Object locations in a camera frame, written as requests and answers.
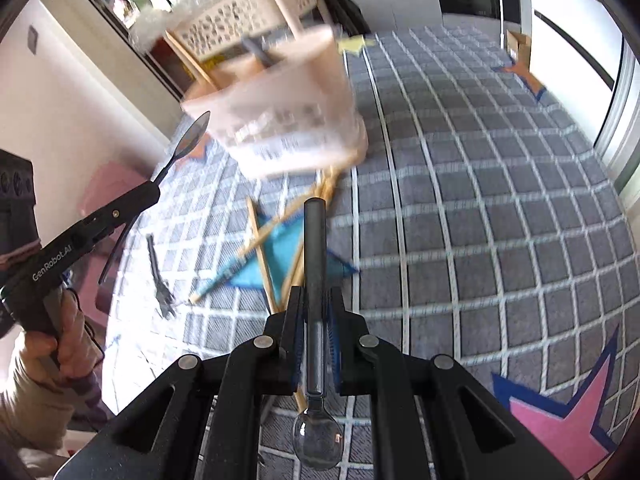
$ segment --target blue triangle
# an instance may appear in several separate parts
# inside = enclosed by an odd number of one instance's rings
[[[269,221],[269,218],[258,215],[258,223],[262,226]],[[264,255],[267,258],[267,265],[273,283],[276,301],[280,301],[280,290],[282,282],[289,272],[293,257],[298,248],[298,242],[303,231],[303,217],[297,215],[283,224],[278,225],[265,240],[263,244]],[[345,278],[358,272],[353,266],[342,261],[331,251],[327,251],[327,278]],[[228,282],[231,286],[239,288],[252,288],[263,290],[262,275],[258,266],[256,256],[236,273]]]

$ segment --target spoon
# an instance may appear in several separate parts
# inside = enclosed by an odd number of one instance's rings
[[[342,428],[324,408],[326,390],[326,210],[324,200],[305,202],[306,398],[293,425],[293,450],[304,465],[324,471],[342,459]]]
[[[166,166],[162,168],[162,170],[160,170],[160,173],[158,173],[158,176],[155,177],[153,182],[160,186],[160,183],[167,176],[172,165],[175,164],[175,161],[191,153],[191,150],[193,150],[198,145],[200,139],[207,131],[210,117],[211,112],[204,112],[199,118],[195,120],[195,122],[191,126],[189,126],[189,129],[184,133],[184,135],[180,139],[180,142],[178,142],[178,145],[175,147],[174,154],[171,156],[171,159],[169,159],[169,162],[166,164]],[[109,272],[109,269],[111,268],[116,255],[119,253],[125,238],[131,231],[131,228],[133,227],[133,224],[136,223],[137,219],[138,216],[136,216],[131,220],[131,222],[124,226],[124,229],[120,233],[118,240],[111,250],[111,254],[109,254],[109,257],[107,258],[107,262],[104,264],[104,268],[102,269],[100,278],[98,278],[99,285],[101,285],[107,277],[107,273]]]

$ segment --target yellow star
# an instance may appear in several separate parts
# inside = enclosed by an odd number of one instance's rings
[[[338,40],[338,52],[351,52],[359,56],[365,46],[373,46],[376,44],[374,40],[365,40],[363,36],[353,36],[352,38],[344,38]]]

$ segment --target cardboard box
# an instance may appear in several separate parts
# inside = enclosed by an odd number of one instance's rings
[[[507,30],[507,53],[515,62],[522,62],[529,68],[531,60],[531,37]]]

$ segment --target wall switch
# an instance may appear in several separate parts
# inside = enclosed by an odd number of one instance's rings
[[[27,46],[31,53],[35,56],[36,49],[38,48],[38,31],[33,28],[33,25],[29,26],[29,32],[27,34]]]

